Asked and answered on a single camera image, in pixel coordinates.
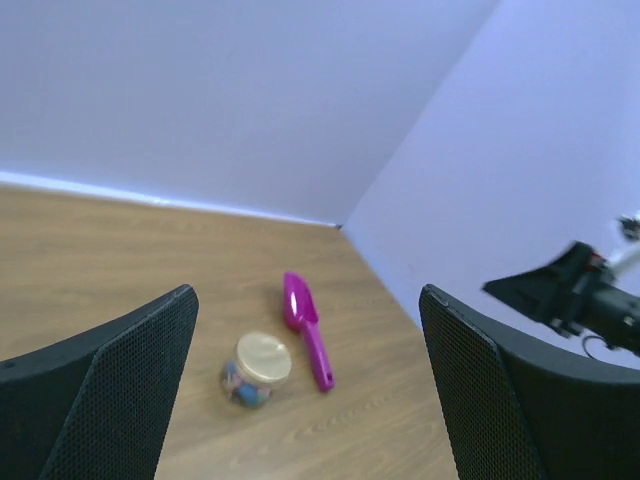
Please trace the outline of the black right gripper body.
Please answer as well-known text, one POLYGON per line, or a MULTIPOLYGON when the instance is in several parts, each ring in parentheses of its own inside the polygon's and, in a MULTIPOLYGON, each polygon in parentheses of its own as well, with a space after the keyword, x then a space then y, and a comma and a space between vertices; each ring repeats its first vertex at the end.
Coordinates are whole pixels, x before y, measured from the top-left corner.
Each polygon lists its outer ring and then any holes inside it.
POLYGON ((639 297, 616 286, 619 277, 608 269, 607 257, 576 242, 558 259, 570 267, 565 321, 553 321, 558 334, 578 336, 588 329, 611 350, 639 354, 639 297))

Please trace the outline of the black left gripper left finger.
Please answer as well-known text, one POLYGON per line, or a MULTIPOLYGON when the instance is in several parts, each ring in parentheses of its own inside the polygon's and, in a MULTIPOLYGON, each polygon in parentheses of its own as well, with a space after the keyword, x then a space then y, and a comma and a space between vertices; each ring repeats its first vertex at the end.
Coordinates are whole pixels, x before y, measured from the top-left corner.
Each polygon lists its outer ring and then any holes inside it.
POLYGON ((182 285, 2 361, 2 478, 154 478, 198 310, 182 285))

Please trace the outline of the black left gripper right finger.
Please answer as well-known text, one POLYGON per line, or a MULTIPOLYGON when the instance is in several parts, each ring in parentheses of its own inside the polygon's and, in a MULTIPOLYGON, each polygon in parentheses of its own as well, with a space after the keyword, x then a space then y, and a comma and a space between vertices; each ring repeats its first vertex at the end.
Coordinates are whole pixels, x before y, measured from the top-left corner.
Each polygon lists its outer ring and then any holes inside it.
POLYGON ((638 371, 550 345, 434 285, 419 310, 459 478, 638 479, 638 371))

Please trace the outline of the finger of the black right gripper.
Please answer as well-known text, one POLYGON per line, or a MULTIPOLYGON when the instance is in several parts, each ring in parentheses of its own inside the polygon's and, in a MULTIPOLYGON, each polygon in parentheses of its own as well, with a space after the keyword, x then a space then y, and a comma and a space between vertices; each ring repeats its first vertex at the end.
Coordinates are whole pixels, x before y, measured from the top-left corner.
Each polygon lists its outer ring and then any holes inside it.
POLYGON ((551 263, 525 273, 486 282, 482 290, 538 323, 565 321, 570 267, 551 263))

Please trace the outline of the clear plastic jar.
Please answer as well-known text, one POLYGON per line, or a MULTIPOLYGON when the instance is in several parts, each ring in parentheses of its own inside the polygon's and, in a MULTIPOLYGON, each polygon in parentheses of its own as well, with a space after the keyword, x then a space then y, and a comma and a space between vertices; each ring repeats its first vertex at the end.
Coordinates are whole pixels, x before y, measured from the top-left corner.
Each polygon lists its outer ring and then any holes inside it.
POLYGON ((221 370, 220 384, 227 397, 245 407, 259 408, 272 396, 274 387, 258 383, 241 372, 234 361, 227 361, 221 370))

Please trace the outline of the white jar lid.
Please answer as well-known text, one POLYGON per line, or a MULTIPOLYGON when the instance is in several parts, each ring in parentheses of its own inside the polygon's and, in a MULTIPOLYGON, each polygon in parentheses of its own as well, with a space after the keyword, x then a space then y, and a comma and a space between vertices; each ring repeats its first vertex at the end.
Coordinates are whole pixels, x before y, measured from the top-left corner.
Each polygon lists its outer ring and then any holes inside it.
POLYGON ((246 380, 266 388, 284 384, 292 370, 287 346, 279 338, 259 331, 246 333, 238 340, 235 359, 246 380))

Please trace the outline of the magenta plastic scoop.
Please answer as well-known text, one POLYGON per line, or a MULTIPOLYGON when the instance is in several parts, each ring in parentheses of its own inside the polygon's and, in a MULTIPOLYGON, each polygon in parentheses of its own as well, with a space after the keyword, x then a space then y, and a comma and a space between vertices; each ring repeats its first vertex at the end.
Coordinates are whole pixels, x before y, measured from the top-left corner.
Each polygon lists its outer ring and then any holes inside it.
POLYGON ((306 281, 295 272, 283 276, 284 319, 303 339, 316 384, 323 393, 335 387, 335 375, 319 328, 319 315, 306 281))

